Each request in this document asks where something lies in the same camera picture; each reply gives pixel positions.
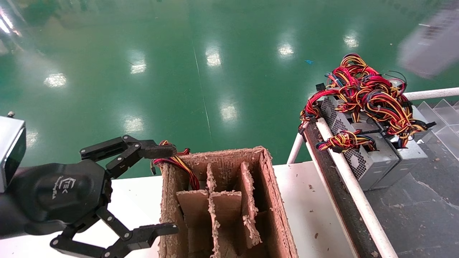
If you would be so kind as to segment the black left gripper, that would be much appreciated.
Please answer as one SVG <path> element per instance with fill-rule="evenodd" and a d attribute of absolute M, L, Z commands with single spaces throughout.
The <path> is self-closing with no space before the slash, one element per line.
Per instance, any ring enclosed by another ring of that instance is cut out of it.
<path fill-rule="evenodd" d="M 113 192 L 110 178 L 118 178 L 141 159 L 169 158 L 175 145 L 154 140 L 117 137 L 80 150 L 82 161 L 18 168 L 9 184 L 9 234 L 49 235 L 59 253 L 77 258 L 125 258 L 151 248 L 157 237 L 179 233 L 174 223 L 149 224 L 129 230 L 107 209 Z M 95 163 L 115 157 L 105 169 Z M 73 240 L 102 220 L 118 239 L 108 248 Z"/>

